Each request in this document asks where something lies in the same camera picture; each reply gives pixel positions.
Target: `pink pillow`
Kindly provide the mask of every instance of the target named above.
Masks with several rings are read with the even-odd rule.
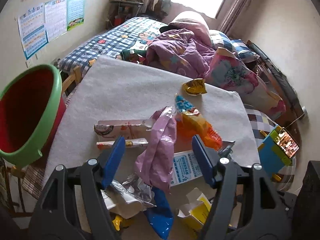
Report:
[[[185,11],[174,18],[169,25],[174,25],[180,29],[192,31],[195,36],[200,39],[205,45],[211,47],[211,39],[209,35],[209,27],[204,18],[192,11]]]

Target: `orange and blue snack bag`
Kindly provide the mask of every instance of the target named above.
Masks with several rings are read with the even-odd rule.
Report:
[[[222,139],[199,110],[178,94],[175,96],[175,104],[177,133],[190,140],[194,135],[199,134],[205,146],[219,150]]]

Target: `blue plastic wrapper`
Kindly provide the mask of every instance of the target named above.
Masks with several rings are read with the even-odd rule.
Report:
[[[173,214],[164,192],[156,187],[152,191],[155,193],[156,207],[148,208],[144,214],[157,235],[167,240],[173,224]]]

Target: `trash can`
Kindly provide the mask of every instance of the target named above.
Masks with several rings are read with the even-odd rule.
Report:
[[[17,167],[49,151],[66,109],[62,80],[52,65],[29,68],[0,94],[0,156]]]

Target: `white tablecloth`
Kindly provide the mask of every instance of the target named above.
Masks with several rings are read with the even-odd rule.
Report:
[[[79,84],[61,120],[43,185],[58,164],[70,168],[99,156],[97,135],[93,131],[97,121],[149,118],[154,111],[174,105],[174,95],[182,93],[181,85],[189,80],[156,68],[100,56]],[[183,95],[200,110],[223,140],[236,141],[233,157],[240,165],[259,162],[252,128],[239,95],[208,84],[206,89],[208,93],[202,96]],[[177,145],[175,151],[188,149],[190,145]],[[135,149],[127,150],[115,179],[122,182],[127,178],[139,153]],[[185,195],[194,187],[208,197],[214,194],[203,178],[195,179],[172,188],[168,196],[171,207],[175,209],[186,203]]]

